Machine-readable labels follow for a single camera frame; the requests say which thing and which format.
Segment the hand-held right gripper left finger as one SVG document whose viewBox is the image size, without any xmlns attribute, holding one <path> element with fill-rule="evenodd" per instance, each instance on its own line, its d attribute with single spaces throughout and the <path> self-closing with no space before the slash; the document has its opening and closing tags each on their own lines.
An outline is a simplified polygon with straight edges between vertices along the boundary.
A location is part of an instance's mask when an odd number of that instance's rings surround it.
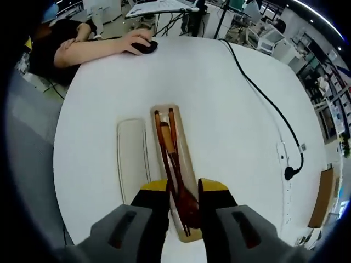
<svg viewBox="0 0 351 263">
<path fill-rule="evenodd" d="M 166 179 L 143 185 L 130 205 L 94 223 L 90 235 L 65 249 L 66 262 L 160 262 L 169 228 Z"/>
</svg>

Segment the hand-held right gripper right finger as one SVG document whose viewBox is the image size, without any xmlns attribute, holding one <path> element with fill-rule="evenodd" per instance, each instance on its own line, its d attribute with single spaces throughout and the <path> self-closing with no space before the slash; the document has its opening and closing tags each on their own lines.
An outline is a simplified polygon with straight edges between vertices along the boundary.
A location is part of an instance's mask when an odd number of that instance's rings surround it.
<svg viewBox="0 0 351 263">
<path fill-rule="evenodd" d="M 208 262 L 309 262 L 308 249 L 280 239 L 270 221 L 238 205 L 224 184 L 201 178 L 198 192 Z"/>
</svg>

